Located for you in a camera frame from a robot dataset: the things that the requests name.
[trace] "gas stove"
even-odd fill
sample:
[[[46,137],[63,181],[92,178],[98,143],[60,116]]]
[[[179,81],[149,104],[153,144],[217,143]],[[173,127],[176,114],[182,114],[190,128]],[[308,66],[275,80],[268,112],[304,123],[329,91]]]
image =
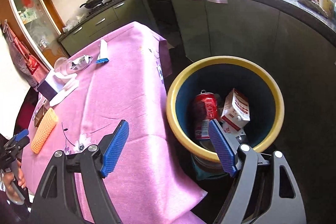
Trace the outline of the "gas stove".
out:
[[[107,1],[107,2],[105,2],[105,3],[100,3],[100,4],[98,4],[97,6],[93,7],[93,8],[88,12],[88,14],[87,14],[86,17],[88,17],[88,16],[90,16],[90,15],[96,13],[98,10],[102,9],[102,8],[105,7],[106,5],[109,5],[109,4],[112,3],[113,1],[115,1],[115,0],[109,0],[109,1]]]

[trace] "cabinet handle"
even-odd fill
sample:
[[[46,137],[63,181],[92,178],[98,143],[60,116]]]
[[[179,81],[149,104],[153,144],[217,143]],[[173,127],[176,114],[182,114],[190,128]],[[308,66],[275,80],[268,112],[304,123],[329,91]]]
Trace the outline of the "cabinet handle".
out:
[[[207,0],[208,2],[227,4],[227,0]]]
[[[81,29],[83,29],[83,27],[80,27],[79,29],[77,29],[76,31],[74,31],[73,34],[78,33]]]
[[[124,5],[124,4],[125,4],[125,2],[120,3],[120,4],[118,4],[117,6],[114,6],[114,9],[120,7],[120,6]]]
[[[102,20],[98,21],[98,22],[96,23],[96,25],[102,23],[104,20],[105,20],[105,18],[103,18]]]

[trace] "plastic bag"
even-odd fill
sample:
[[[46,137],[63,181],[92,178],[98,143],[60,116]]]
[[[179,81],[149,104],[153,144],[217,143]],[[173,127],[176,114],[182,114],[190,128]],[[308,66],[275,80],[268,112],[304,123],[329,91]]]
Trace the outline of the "plastic bag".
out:
[[[86,13],[82,14],[81,16],[73,16],[68,19],[66,22],[66,26],[63,28],[64,32],[70,31],[73,27],[75,27],[78,23],[80,23],[86,16]]]

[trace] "red bag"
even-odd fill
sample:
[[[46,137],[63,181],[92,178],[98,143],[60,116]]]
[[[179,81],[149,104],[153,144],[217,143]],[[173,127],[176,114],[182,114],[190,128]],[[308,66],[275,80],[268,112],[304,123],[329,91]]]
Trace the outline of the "red bag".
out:
[[[14,44],[19,52],[24,57],[28,70],[31,72],[33,78],[37,83],[40,83],[48,74],[48,69],[38,61],[35,56],[31,55],[26,46],[16,37],[15,33],[9,28],[11,35],[13,36]]]

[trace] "clear plastic cup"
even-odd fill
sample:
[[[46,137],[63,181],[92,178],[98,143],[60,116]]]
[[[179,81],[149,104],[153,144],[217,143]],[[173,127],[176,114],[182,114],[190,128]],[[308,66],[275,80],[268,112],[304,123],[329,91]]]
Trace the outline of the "clear plastic cup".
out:
[[[69,60],[65,57],[60,57],[55,62],[54,70],[55,70],[55,72],[60,72],[64,76],[67,76],[69,74],[74,73],[73,71],[71,71],[71,65],[72,65],[71,60]]]

